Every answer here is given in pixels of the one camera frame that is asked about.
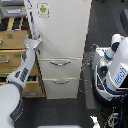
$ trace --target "drawer handle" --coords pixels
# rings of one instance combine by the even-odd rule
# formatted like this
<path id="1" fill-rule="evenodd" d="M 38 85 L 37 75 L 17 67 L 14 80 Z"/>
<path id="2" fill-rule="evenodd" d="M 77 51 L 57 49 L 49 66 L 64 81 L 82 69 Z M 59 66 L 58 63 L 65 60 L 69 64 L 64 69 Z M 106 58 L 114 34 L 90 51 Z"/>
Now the drawer handle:
<path id="1" fill-rule="evenodd" d="M 9 75 L 10 73 L 0 73 L 0 75 Z"/>
<path id="2" fill-rule="evenodd" d="M 9 59 L 7 59 L 7 61 L 0 61 L 0 64 L 8 63 L 8 62 L 9 62 Z"/>
<path id="3" fill-rule="evenodd" d="M 71 61 L 67 61 L 67 62 L 64 62 L 64 63 L 61 63 L 61 64 L 58 64 L 58 63 L 56 63 L 55 61 L 51 61 L 50 63 L 51 63 L 51 64 L 54 64 L 54 65 L 57 65 L 57 66 L 64 66 L 64 65 L 66 65 L 66 64 L 71 63 Z"/>
<path id="4" fill-rule="evenodd" d="M 69 81 L 66 80 L 66 81 L 52 81 L 52 82 L 54 82 L 54 83 L 56 83 L 56 84 L 66 84 L 66 83 L 68 83 Z"/>

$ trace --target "label sticker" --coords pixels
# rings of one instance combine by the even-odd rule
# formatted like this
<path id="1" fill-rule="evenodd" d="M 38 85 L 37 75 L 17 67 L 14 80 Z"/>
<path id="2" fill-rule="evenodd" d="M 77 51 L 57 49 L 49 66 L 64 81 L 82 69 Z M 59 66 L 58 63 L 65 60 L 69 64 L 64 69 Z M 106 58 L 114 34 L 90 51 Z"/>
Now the label sticker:
<path id="1" fill-rule="evenodd" d="M 14 55 L 14 58 L 21 58 L 21 53 L 19 54 L 13 54 Z"/>
<path id="2" fill-rule="evenodd" d="M 28 6 L 28 8 L 29 8 L 29 9 L 31 9 L 31 8 L 32 8 L 32 3 L 31 3 L 31 1 L 30 1 L 30 0 L 27 0 L 27 6 Z"/>
<path id="3" fill-rule="evenodd" d="M 9 39 L 13 39 L 13 35 L 10 33 L 10 34 L 7 34 L 8 38 Z"/>
<path id="4" fill-rule="evenodd" d="M 6 56 L 5 55 L 1 55 L 1 58 L 5 58 Z"/>
<path id="5" fill-rule="evenodd" d="M 42 4 L 38 4 L 37 5 L 38 8 L 38 14 L 39 17 L 49 17 L 49 5 L 46 3 L 42 3 Z"/>
<path id="6" fill-rule="evenodd" d="M 9 14 L 20 14 L 20 9 L 7 10 Z"/>
<path id="7" fill-rule="evenodd" d="M 125 68 L 123 64 L 120 64 L 112 78 L 112 81 L 114 82 L 116 88 L 119 88 L 121 86 L 127 74 L 128 70 Z"/>

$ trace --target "white robot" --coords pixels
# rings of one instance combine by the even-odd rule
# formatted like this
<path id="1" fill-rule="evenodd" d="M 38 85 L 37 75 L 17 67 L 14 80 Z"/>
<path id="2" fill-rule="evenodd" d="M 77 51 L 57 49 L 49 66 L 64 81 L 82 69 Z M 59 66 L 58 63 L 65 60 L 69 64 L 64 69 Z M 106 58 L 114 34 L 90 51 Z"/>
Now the white robot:
<path id="1" fill-rule="evenodd" d="M 7 77 L 7 83 L 0 86 L 0 127 L 14 128 L 14 122 L 23 109 L 21 92 L 26 87 L 29 73 L 35 62 L 35 51 L 38 50 L 41 38 L 32 40 L 25 37 L 25 51 L 21 56 L 21 66 Z"/>
<path id="2" fill-rule="evenodd" d="M 108 105 L 116 105 L 128 90 L 128 37 L 112 36 L 111 47 L 96 48 L 92 69 L 95 96 Z"/>

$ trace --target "blue logo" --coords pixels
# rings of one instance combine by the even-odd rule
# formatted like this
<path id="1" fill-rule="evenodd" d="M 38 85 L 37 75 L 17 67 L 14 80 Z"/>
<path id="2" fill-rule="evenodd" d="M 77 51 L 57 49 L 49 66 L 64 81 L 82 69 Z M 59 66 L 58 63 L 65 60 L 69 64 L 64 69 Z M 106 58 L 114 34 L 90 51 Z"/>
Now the blue logo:
<path id="1" fill-rule="evenodd" d="M 120 68 L 120 72 L 117 74 L 117 78 L 115 78 L 115 82 L 119 85 L 122 80 L 124 79 L 125 77 L 125 74 L 126 74 L 126 70 L 124 68 Z"/>

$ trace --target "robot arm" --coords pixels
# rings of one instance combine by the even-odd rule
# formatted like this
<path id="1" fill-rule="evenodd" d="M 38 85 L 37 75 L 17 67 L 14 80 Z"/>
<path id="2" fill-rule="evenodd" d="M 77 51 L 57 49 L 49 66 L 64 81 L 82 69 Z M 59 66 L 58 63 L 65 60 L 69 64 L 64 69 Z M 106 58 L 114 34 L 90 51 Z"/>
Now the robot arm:
<path id="1" fill-rule="evenodd" d="M 25 37 L 27 51 L 21 56 L 21 65 L 7 77 L 7 84 L 0 86 L 0 127 L 14 128 L 14 122 L 23 109 L 21 92 L 26 87 L 29 73 L 35 62 L 35 50 L 42 42 Z"/>
<path id="2" fill-rule="evenodd" d="M 107 70 L 109 66 L 111 65 L 112 58 L 120 44 L 120 42 L 124 39 L 125 37 L 121 36 L 120 34 L 114 34 L 112 36 L 111 40 L 111 47 L 109 47 L 106 51 L 104 52 L 104 56 L 101 57 L 100 59 L 100 68 L 102 71 Z"/>
<path id="3" fill-rule="evenodd" d="M 26 87 L 29 73 L 35 62 L 35 51 L 31 48 L 27 49 L 21 56 L 21 66 L 7 77 L 8 83 L 16 83 L 22 91 Z"/>

